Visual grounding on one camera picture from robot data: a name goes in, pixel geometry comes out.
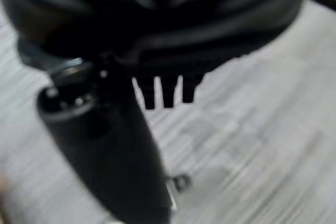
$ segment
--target metal screw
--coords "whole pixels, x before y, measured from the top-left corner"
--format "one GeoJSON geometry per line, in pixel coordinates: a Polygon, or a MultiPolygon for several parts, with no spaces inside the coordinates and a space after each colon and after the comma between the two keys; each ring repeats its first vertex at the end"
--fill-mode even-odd
{"type": "Polygon", "coordinates": [[[83,98],[77,98],[77,99],[75,100],[75,104],[76,104],[77,106],[81,106],[81,105],[83,105],[83,103],[84,103],[83,98]]]}

